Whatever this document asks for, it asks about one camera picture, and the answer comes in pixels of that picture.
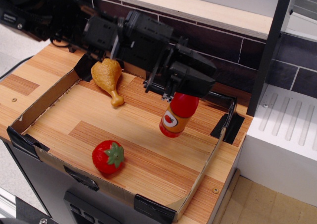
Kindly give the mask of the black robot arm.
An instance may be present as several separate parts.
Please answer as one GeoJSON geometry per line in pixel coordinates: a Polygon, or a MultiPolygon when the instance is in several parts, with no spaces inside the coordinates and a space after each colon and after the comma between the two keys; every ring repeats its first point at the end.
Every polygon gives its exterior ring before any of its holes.
{"type": "Polygon", "coordinates": [[[0,0],[0,22],[37,41],[66,41],[96,60],[141,68],[146,91],[167,98],[202,98],[215,83],[212,62],[175,37],[172,27],[136,10],[116,17],[82,0],[0,0]]]}

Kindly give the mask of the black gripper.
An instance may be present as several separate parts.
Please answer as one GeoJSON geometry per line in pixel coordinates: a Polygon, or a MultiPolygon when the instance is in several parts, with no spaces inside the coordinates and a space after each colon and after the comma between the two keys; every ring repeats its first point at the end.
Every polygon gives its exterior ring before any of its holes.
{"type": "Polygon", "coordinates": [[[174,28],[139,11],[131,11],[118,22],[116,58],[145,70],[146,91],[152,89],[162,67],[164,94],[175,93],[202,98],[215,84],[216,66],[203,55],[187,47],[188,38],[179,37],[174,47],[175,62],[169,63],[174,28]]]}

